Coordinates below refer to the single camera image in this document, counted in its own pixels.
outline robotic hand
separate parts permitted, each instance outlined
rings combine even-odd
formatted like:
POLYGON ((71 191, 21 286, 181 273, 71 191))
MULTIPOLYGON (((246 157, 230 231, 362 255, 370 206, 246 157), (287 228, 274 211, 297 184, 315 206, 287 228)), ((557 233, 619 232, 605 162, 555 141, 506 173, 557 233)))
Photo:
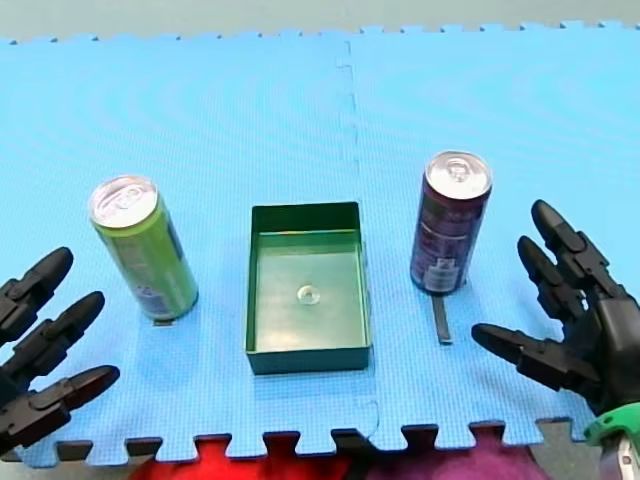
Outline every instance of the robotic hand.
POLYGON ((599 417, 586 430, 601 445, 602 477, 640 479, 640 309, 609 275, 609 262, 542 200, 533 221, 557 264, 528 237, 518 254, 538 287, 538 302, 562 322, 564 340, 536 340, 520 331, 474 325, 474 340, 554 390, 577 392, 599 417))
MULTIPOLYGON (((21 280, 0 287, 0 347, 18 340, 37 320, 37 312, 53 297, 73 263, 67 248, 59 248, 34 265, 21 280)), ((120 376, 116 367, 102 366, 64 378, 36 392, 35 377, 49 374, 96 319, 104 297, 93 292, 57 320, 44 320, 14 347, 0 367, 0 454, 28 447, 62 427, 70 412, 107 390, 120 376)))

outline green tray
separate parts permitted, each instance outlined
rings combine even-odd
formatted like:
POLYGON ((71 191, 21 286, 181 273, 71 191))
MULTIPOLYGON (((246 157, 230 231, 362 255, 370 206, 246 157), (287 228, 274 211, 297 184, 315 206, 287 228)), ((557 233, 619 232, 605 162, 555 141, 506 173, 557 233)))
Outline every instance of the green tray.
POLYGON ((248 297, 245 348, 254 373, 366 368, 358 204, 254 207, 248 297))

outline gray floor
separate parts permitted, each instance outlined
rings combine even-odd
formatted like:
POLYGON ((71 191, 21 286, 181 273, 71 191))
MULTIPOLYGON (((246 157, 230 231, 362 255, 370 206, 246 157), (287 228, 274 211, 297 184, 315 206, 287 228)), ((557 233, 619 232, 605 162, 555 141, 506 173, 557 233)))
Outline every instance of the gray floor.
MULTIPOLYGON (((0 0, 0 38, 28 41, 34 37, 64 39, 77 33, 103 38, 125 32, 141 36, 205 31, 221 34, 253 30, 274 33, 297 28, 358 31, 362 25, 483 23, 516 27, 521 22, 558 25, 563 20, 621 20, 640 23, 637 0, 0 0)), ((546 443, 535 448, 540 464, 556 480, 599 478, 598 452, 572 445, 566 425, 543 428, 546 443)), ((54 470, 32 471, 23 465, 0 464, 3 480, 122 480, 127 469, 89 469, 69 464, 54 470)))

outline can lid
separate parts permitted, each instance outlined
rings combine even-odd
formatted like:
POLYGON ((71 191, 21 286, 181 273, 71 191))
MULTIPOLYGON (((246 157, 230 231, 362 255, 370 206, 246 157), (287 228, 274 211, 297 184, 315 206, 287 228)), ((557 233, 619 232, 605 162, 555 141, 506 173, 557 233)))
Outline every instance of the can lid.
POLYGON ((442 152, 426 169, 429 185, 441 195, 469 200, 491 188, 491 171, 480 158, 466 152, 442 152))
POLYGON ((98 186, 89 199, 89 215, 107 228, 127 228, 153 213, 158 191, 151 181, 136 175, 122 175, 98 186))

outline blue foam mat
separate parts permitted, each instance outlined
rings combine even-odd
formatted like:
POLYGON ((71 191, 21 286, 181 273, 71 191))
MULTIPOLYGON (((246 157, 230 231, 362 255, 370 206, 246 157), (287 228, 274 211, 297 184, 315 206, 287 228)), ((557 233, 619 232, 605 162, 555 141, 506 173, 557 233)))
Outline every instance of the blue foam mat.
POLYGON ((89 463, 116 465, 126 439, 146 437, 163 439, 160 460, 190 460, 194 438, 223 434, 229 455, 255 456, 264 433, 293 431, 298 453, 329 453, 336 429, 390 450, 415 425, 437 425, 439 447, 463 448, 474 442, 469 424, 482 422, 504 422, 505 442, 526 444, 550 418, 573 419, 578 439, 591 419, 582 400, 520 377, 469 337, 481 321, 559 335, 515 253, 520 234, 535 235, 538 197, 591 233, 639 290, 629 214, 640 33, 566 27, 0 46, 0 200, 14 232, 3 236, 3 272, 65 244, 76 264, 42 317, 93 289, 108 301, 34 386, 103 363, 122 370, 23 460, 50 466, 57 442, 89 440, 89 463), (408 259, 421 170, 448 148, 485 156, 495 190, 470 283, 447 302, 454 344, 444 348, 408 259), (92 188, 122 172, 158 183, 199 280, 198 306, 171 328, 138 312, 87 221, 92 188), (253 377, 243 352, 251 206, 352 199, 362 205, 372 366, 253 377))

